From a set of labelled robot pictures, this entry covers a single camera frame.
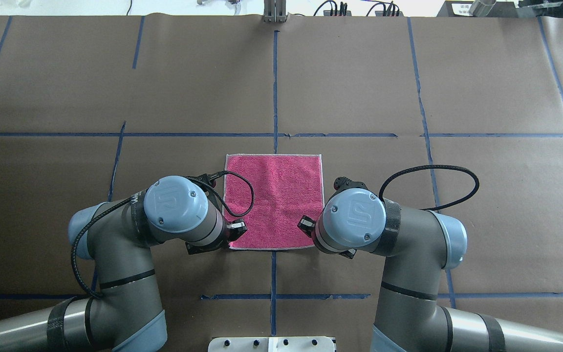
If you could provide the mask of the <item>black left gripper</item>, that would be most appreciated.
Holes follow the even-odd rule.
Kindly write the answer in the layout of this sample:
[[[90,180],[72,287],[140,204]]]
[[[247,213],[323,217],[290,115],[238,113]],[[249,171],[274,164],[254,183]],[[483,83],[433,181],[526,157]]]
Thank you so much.
[[[222,215],[220,201],[213,194],[217,185],[216,179],[223,174],[201,174],[200,176],[187,176],[186,178],[204,191],[206,200],[209,202],[208,215],[212,215],[212,224],[205,220],[203,225],[208,229],[206,237],[196,242],[188,241],[186,250],[188,254],[200,254],[212,252],[219,249],[228,249],[230,241],[237,241],[248,228],[243,220],[234,220],[228,223]]]

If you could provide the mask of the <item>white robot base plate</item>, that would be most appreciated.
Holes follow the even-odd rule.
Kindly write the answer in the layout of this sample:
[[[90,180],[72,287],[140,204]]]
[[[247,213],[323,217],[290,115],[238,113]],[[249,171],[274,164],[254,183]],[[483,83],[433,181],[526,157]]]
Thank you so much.
[[[335,338],[328,336],[270,336],[213,338],[209,352],[336,352]]]

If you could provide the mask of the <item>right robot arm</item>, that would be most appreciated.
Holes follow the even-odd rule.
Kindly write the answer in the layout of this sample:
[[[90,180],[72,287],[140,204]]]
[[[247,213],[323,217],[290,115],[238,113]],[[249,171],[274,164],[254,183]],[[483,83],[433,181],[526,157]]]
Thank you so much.
[[[352,259],[385,258],[372,325],[372,352],[563,352],[563,333],[437,303],[443,271],[467,251],[463,224],[411,209],[340,177],[317,219],[298,228],[318,250]]]

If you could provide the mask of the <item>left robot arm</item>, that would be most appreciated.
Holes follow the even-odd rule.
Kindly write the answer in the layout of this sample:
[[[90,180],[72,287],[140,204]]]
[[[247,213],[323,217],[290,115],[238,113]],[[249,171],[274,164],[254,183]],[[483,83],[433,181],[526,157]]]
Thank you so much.
[[[156,352],[168,339],[151,248],[182,240],[188,254],[226,249],[244,216],[215,190],[221,170],[166,176],[118,202],[80,210],[68,226],[70,263],[85,296],[0,320],[0,352]]]

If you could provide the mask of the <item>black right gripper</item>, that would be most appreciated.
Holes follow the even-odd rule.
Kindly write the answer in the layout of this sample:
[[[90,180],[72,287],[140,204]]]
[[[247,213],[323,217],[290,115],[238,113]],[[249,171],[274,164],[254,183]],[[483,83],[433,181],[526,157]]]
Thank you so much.
[[[338,194],[342,193],[344,190],[349,189],[364,189],[368,190],[367,186],[363,182],[355,182],[348,177],[341,176],[334,180],[333,188],[335,192],[333,193],[333,198]],[[316,228],[316,221],[308,216],[304,215],[297,223],[297,227],[306,235],[312,235]],[[357,249],[347,249],[339,253],[340,256],[344,256],[347,259],[353,259]]]

